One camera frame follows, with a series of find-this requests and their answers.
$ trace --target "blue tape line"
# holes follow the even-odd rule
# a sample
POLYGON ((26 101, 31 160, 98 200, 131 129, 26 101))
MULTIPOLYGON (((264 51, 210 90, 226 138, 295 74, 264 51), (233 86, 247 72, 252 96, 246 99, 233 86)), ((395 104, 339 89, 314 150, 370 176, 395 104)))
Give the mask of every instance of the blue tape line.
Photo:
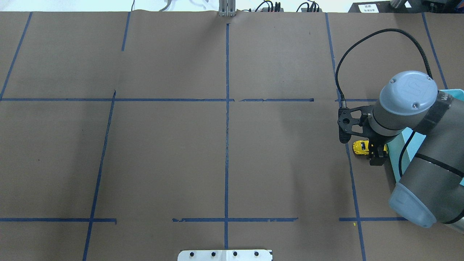
POLYGON ((190 99, 190 98, 118 98, 117 102, 226 102, 227 99, 190 99))
MULTIPOLYGON (((353 191, 354 210, 356 212, 356 218, 359 219, 360 215, 359 215, 358 197, 356 195, 356 186, 354 184, 353 166, 351 164, 351 156, 350 156, 348 144, 345 144, 345 150, 348 156, 349 174, 351 176, 351 189, 353 191)), ((364 238, 362 236, 361 221, 357 220, 357 223, 358 223, 359 242, 361 245, 362 260, 366 261, 366 251, 364 250, 364 238)))
MULTIPOLYGON (((334 48, 333 48, 333 44, 332 44, 332 36, 331 36, 331 33, 330 33, 330 23, 329 23, 329 14, 328 13, 325 13, 325 22, 326 22, 326 25, 327 25, 327 35, 329 37, 330 56, 332 58, 332 69, 334 70, 334 80, 335 80, 335 55, 334 55, 334 48)), ((342 105, 341 96, 340 96, 340 93, 339 93, 338 89, 337 89, 337 97, 338 97, 339 106, 341 106, 342 105)), ((347 152, 347 155, 348 155, 349 170, 350 170, 350 175, 351 175, 351 187, 352 187, 353 199, 354 199, 354 208, 356 210, 356 218, 359 218, 360 216, 359 216, 359 208, 358 208, 358 199, 356 197, 356 187, 354 185, 353 168, 352 168, 352 165, 351 165, 351 157, 350 157, 350 154, 349 154, 348 144, 345 144, 345 148, 346 148, 346 152, 347 152)), ((362 228, 361 228, 361 222, 360 221, 358 221, 358 234, 359 234, 359 243, 360 243, 360 246, 361 246, 362 260, 366 261, 366 251, 364 250, 364 238, 362 236, 362 228)))
POLYGON ((338 219, 341 222, 355 222, 355 221, 407 221, 404 217, 341 217, 338 219))
POLYGON ((108 98, 5 98, 3 101, 11 102, 110 102, 108 98))
POLYGON ((376 102, 377 99, 345 99, 347 102, 376 102))
POLYGON ((438 61, 437 52, 435 51, 435 47, 433 46, 432 37, 430 36, 429 32, 429 26, 427 25, 427 19, 425 18, 425 13, 422 13, 422 20, 424 21, 425 31, 427 32, 427 37, 429 38, 430 46, 432 47, 433 56, 435 57, 435 61, 437 62, 438 70, 440 71, 440 76, 443 81, 443 85, 445 86, 445 89, 448 89, 445 76, 443 75, 443 71, 441 70, 440 62, 438 61))
POLYGON ((229 222, 294 222, 297 217, 229 218, 229 222))
MULTIPOLYGON (((2 217, 0 222, 90 222, 90 218, 2 217)), ((94 218, 92 222, 116 223, 116 218, 94 218)))
POLYGON ((89 250, 90 235, 92 233, 92 225, 93 225, 92 220, 93 220, 93 218, 95 216, 95 207, 97 206, 98 190, 100 188, 100 181, 102 179, 103 160, 105 158, 106 146, 108 144, 108 133, 110 131, 111 118, 113 117, 113 109, 114 109, 114 106, 115 106, 115 97, 116 97, 116 91, 114 91, 114 93, 113 93, 113 100, 111 102, 110 115, 108 116, 108 124, 106 125, 105 141, 103 143, 102 157, 100 158, 100 166, 98 168, 97 184, 95 186, 95 193, 94 193, 94 196, 93 196, 92 210, 90 212, 89 228, 87 229, 87 238, 85 239, 84 255, 82 257, 83 261, 87 260, 87 251, 89 250))
MULTIPOLYGON (((330 47, 330 57, 332 58, 332 70, 334 71, 334 81, 335 81, 335 55, 334 55, 334 47, 332 44, 332 34, 330 33, 330 23, 329 23, 329 14, 325 13, 325 24, 327 26, 327 36, 329 37, 329 47, 330 47)), ((337 97, 338 97, 338 103, 340 106, 342 105, 341 96, 340 93, 338 92, 337 89, 337 97)))
POLYGON ((173 222, 224 222, 226 219, 222 217, 218 218, 173 218, 173 222))
POLYGON ((27 28, 29 27, 29 22, 31 21, 31 18, 32 18, 32 12, 29 13, 29 18, 27 18, 26 26, 24 26, 23 34, 21 35, 21 39, 19 40, 18 47, 16 48, 16 52, 14 53, 13 60, 11 61, 10 69, 8 70, 8 74, 6 75, 5 82, 3 83, 3 88, 1 89, 1 92, 0 92, 0 101, 3 98, 3 94, 5 94, 6 85, 8 85, 8 80, 10 79, 11 71, 13 70, 13 67, 14 67, 14 62, 16 61, 16 58, 18 57, 18 53, 21 48, 21 45, 23 44, 24 36, 26 35, 26 31, 27 31, 27 28))
POLYGON ((314 102, 314 99, 243 99, 241 102, 314 102))
POLYGON ((126 47, 126 37, 127 37, 127 30, 129 29, 129 20, 130 20, 130 12, 127 12, 127 20, 126 20, 126 30, 124 30, 124 38, 122 40, 122 47, 121 51, 124 51, 124 48, 126 47))
POLYGON ((229 25, 226 24, 226 168, 224 182, 224 249, 229 248, 229 25))
MULTIPOLYGON (((182 219, 172 219, 173 222, 225 222, 225 218, 182 218, 182 219)), ((227 218, 227 222, 294 222, 298 220, 297 217, 265 217, 265 218, 249 218, 249 217, 239 217, 239 218, 227 218)))
MULTIPOLYGON (((13 102, 110 102, 110 98, 4 98, 2 101, 13 102)), ((190 99, 190 98, 116 98, 117 102, 225 102, 226 99, 190 99)))

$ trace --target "white label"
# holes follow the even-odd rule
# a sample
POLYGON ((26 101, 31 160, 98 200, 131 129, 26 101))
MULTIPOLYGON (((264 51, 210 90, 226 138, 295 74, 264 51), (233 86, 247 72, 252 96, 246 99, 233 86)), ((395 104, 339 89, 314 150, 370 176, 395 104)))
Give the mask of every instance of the white label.
POLYGON ((358 7, 361 13, 378 13, 379 12, 376 4, 358 5, 358 7))

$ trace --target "toy car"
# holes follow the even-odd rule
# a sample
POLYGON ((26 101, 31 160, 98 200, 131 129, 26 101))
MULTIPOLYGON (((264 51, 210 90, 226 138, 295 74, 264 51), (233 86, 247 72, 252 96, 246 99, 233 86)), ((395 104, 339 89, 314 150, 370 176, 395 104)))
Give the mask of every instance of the toy car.
MULTIPOLYGON (((383 150, 388 153, 387 145, 383 147, 383 150)), ((357 155, 369 155, 369 141, 358 140, 353 143, 353 152, 357 155)))

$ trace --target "grid of tape lines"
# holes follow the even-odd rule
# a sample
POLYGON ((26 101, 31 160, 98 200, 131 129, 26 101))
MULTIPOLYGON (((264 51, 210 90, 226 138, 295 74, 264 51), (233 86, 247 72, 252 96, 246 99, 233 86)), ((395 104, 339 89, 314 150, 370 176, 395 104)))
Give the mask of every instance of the grid of tape lines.
MULTIPOLYGON (((127 13, 127 22, 126 22, 126 27, 125 30, 123 31, 124 37, 123 37, 123 42, 121 43, 121 51, 123 52, 125 49, 128 47, 126 46, 126 38, 128 35, 128 28, 129 28, 129 23, 130 23, 130 16, 131 12, 127 13)), ((335 70, 335 60, 334 60, 334 51, 332 47, 332 36, 330 33, 330 24, 329 24, 329 15, 325 14, 326 17, 326 23, 327 23, 327 37, 329 39, 329 47, 330 47, 330 53, 332 57, 332 67, 335 70)), ((103 162, 104 162, 104 157, 105 157, 105 152, 106 152, 106 147, 107 144, 111 142, 111 120, 113 117, 113 108, 117 106, 118 102, 124 102, 124 101, 140 101, 140 102, 157 102, 157 101, 162 101, 162 102, 219 102, 219 103, 224 103, 224 106, 226 107, 226 115, 225 115, 225 125, 224 125, 224 131, 226 133, 226 140, 224 143, 226 144, 226 150, 225 150, 225 155, 226 155, 226 161, 224 162, 224 216, 223 217, 209 217, 209 218, 197 218, 197 217, 184 217, 181 219, 176 219, 173 218, 172 222, 221 222, 224 224, 224 248, 228 249, 228 224, 230 222, 297 222, 298 217, 296 216, 287 216, 287 217, 262 217, 262 218, 235 218, 235 217, 230 217, 228 213, 228 203, 229 203, 229 104, 231 102, 313 102, 314 98, 296 98, 296 99, 255 99, 255 98, 247 98, 247 99, 242 99, 242 100, 235 100, 230 97, 229 94, 229 29, 231 24, 226 24, 226 35, 225 37, 225 42, 226 45, 224 46, 224 52, 226 54, 226 64, 225 64, 225 69, 226 69, 226 82, 224 83, 224 92, 226 93, 226 98, 209 98, 209 99, 195 99, 195 98, 118 98, 117 97, 117 90, 114 91, 112 97, 107 97, 107 98, 21 98, 21 97, 16 97, 16 98, 3 98, 5 91, 8 89, 8 81, 10 78, 10 75, 12 71, 14 71, 14 64, 18 56, 21 55, 21 45, 23 41, 28 37, 27 36, 27 29, 31 23, 34 22, 34 13, 31 12, 29 13, 29 16, 27 18, 27 22, 24 26, 24 31, 22 32, 20 41, 18 43, 16 52, 14 54, 14 57, 11 61, 11 65, 9 67, 8 73, 6 75, 5 82, 3 84, 3 87, 1 89, 0 93, 0 101, 1 102, 21 102, 21 101, 100 101, 100 102, 108 102, 111 103, 110 106, 110 111, 108 112, 108 123, 106 127, 106 132, 105 136, 101 137, 101 139, 104 139, 103 143, 103 148, 102 148, 102 153, 101 153, 101 159, 100 159, 100 165, 99 165, 99 170, 98 173, 95 173, 95 178, 96 178, 96 185, 95 185, 95 192, 93 196, 93 202, 92 202, 92 208, 91 208, 91 213, 89 217, 86 218, 81 218, 81 217, 76 217, 76 218, 42 218, 42 217, 35 217, 35 218, 30 218, 30 217, 2 217, 0 218, 0 222, 84 222, 88 223, 88 231, 87 231, 87 237, 84 242, 82 242, 83 246, 83 260, 87 259, 87 252, 89 249, 89 245, 91 244, 91 233, 92 233, 92 226, 93 223, 96 222, 111 222, 117 225, 117 216, 115 217, 107 217, 107 218, 95 218, 95 210, 97 208, 97 197, 98 197, 98 192, 99 192, 99 186, 101 179, 105 178, 110 178, 110 177, 102 177, 102 170, 104 168, 103 162)), ((427 28, 427 23, 425 16, 423 15, 424 19, 424 26, 425 29, 427 30, 427 34, 429 36, 430 44, 432 46, 432 50, 435 55, 435 60, 438 64, 438 68, 440 69, 441 73, 441 78, 443 79, 445 88, 446 82, 443 76, 443 73, 441 72, 441 67, 438 62, 437 55, 435 53, 435 50, 433 48, 433 43, 432 39, 430 38, 430 34, 428 32, 427 28)), ((368 102, 368 101, 374 101, 371 99, 349 99, 348 101, 362 101, 362 102, 368 102)), ((360 246, 361 246, 361 255, 362 259, 366 260, 366 254, 365 254, 365 249, 364 249, 364 240, 363 240, 363 233, 362 233, 362 225, 361 222, 368 222, 368 221, 404 221, 404 218, 400 217, 361 217, 359 214, 359 208, 358 208, 358 200, 357 200, 357 195, 356 195, 356 188, 355 188, 355 182, 354 182, 354 176, 353 176, 353 170, 351 166, 351 158, 350 158, 350 152, 349 152, 349 146, 346 145, 346 154, 348 157, 348 161, 350 164, 350 176, 351 176, 351 182, 352 182, 352 192, 353 192, 353 198, 354 198, 354 207, 355 207, 355 213, 356 217, 340 217, 339 221, 341 222, 355 222, 357 223, 357 229, 359 232, 359 241, 360 241, 360 246)))

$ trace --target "white metal plate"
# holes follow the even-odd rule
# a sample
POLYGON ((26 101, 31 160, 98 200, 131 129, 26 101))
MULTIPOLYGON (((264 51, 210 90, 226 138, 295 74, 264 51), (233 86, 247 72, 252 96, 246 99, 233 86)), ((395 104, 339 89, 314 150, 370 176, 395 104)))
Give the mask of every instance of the white metal plate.
POLYGON ((272 250, 184 250, 177 261, 272 261, 272 250))

